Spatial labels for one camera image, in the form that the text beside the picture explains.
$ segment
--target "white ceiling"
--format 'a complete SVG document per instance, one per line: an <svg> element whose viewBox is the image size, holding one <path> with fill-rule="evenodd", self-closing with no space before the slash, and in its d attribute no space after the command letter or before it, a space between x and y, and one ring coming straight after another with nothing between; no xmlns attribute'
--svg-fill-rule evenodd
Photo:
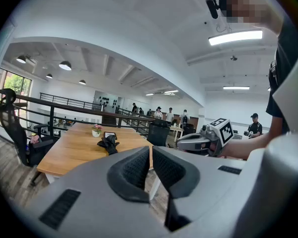
<svg viewBox="0 0 298 238"><path fill-rule="evenodd" d="M145 28L150 28L151 32L155 31L167 38L180 51L189 67L197 72L201 84L207 91L219 91L224 85L235 84L251 86L250 92L267 94L269 83L266 75L277 45L276 36L268 30L263 29L261 40L211 46L208 38L220 34L217 28L226 33L225 28L228 28L228 24L225 18L211 17L205 0L109 1L133 12L135 18L145 19L142 20L147 22ZM244 23L230 24L230 27L233 31L253 29ZM11 61L23 52L47 65L48 69L59 69L59 62L69 60L74 69L100 74L104 74L106 70L106 76L116 80L123 77L121 81L129 86L148 77L155 78L138 86L143 93L173 88L167 80L157 77L152 71L137 68L130 70L131 65L112 57L108 57L107 66L104 68L107 61L106 54L74 45L15 43L9 47L5 59ZM231 61L232 55L238 60ZM35 73L45 76L39 70Z"/></svg>

